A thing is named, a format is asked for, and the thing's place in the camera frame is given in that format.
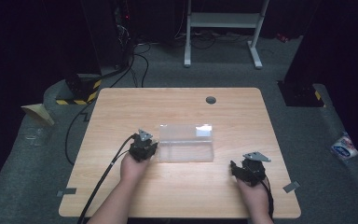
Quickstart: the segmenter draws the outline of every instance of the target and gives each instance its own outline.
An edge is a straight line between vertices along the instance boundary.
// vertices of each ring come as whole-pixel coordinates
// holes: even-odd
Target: person's left hand
[[[127,153],[121,161],[120,180],[137,184],[144,175],[149,162],[150,159],[138,162],[130,153]]]

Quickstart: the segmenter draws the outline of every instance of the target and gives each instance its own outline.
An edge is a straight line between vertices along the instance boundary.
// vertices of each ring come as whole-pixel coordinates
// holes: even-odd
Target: metal frame
[[[255,45],[260,35],[260,30],[263,25],[264,18],[266,17],[267,7],[269,5],[269,0],[264,0],[261,11],[257,14],[238,14],[238,13],[197,13],[198,18],[202,18],[203,21],[193,21],[192,23],[192,13],[191,13],[191,0],[188,0],[187,8],[187,27],[186,27],[186,46],[185,46],[185,61],[184,66],[190,67],[191,65],[191,40],[190,40],[190,29],[191,27],[237,27],[237,28],[255,28],[254,37],[251,41],[248,41],[248,47],[252,54],[252,58],[255,63],[256,69],[261,69],[263,67],[260,57],[258,56]],[[221,19],[227,18],[226,21],[219,22],[206,22],[209,18],[216,18],[218,16]]]

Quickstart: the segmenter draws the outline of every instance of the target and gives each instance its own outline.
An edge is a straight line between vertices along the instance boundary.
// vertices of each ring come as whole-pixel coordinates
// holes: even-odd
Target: table hole
[[[216,103],[216,98],[214,98],[213,96],[208,96],[206,98],[206,103],[213,105],[214,103]]]

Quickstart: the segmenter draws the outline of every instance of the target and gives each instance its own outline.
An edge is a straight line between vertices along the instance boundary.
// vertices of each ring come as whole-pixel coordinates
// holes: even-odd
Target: white shelf
[[[191,27],[256,28],[259,13],[191,13]]]

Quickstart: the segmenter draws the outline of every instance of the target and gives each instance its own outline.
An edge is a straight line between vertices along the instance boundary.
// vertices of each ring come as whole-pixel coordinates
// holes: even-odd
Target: white metal stand
[[[263,67],[258,57],[255,44],[260,35],[261,26],[266,16],[269,0],[264,0],[259,13],[208,13],[191,12],[191,0],[188,0],[187,8],[187,27],[186,27],[186,46],[185,46],[185,67],[191,65],[191,27],[227,27],[227,28],[254,28],[255,33],[252,41],[248,41],[248,47],[251,51],[255,68]]]

